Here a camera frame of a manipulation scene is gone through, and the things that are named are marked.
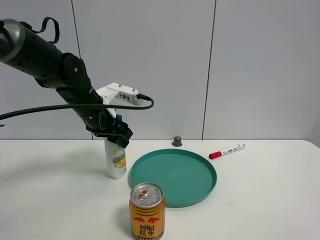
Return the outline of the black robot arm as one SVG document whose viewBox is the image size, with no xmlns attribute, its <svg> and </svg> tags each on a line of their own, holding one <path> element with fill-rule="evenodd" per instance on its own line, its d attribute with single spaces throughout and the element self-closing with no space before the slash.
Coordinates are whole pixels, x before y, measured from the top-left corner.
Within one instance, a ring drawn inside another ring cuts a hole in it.
<svg viewBox="0 0 320 240">
<path fill-rule="evenodd" d="M 94 107 L 101 105 L 103 100 L 92 87 L 85 63 L 55 46 L 60 38 L 60 28 L 55 19 L 53 24 L 54 40 L 46 41 L 26 22 L 1 20 L 0 61 L 32 76 L 41 87 L 56 90 L 82 119 L 88 131 L 126 148 L 132 131 L 105 108 Z"/>
</svg>

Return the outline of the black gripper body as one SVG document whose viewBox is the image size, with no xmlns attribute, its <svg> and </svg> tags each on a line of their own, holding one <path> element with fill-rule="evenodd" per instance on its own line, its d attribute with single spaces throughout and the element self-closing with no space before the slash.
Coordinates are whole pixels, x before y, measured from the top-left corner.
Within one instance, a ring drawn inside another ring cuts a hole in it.
<svg viewBox="0 0 320 240">
<path fill-rule="evenodd" d="M 106 138 L 109 142 L 124 149 L 128 146 L 129 140 L 133 135 L 129 126 L 118 118 L 106 120 L 105 129 L 101 129 L 100 125 L 97 127 L 97 129 L 94 129 L 86 126 L 86 130 L 91 132 L 94 136 L 98 138 Z"/>
</svg>

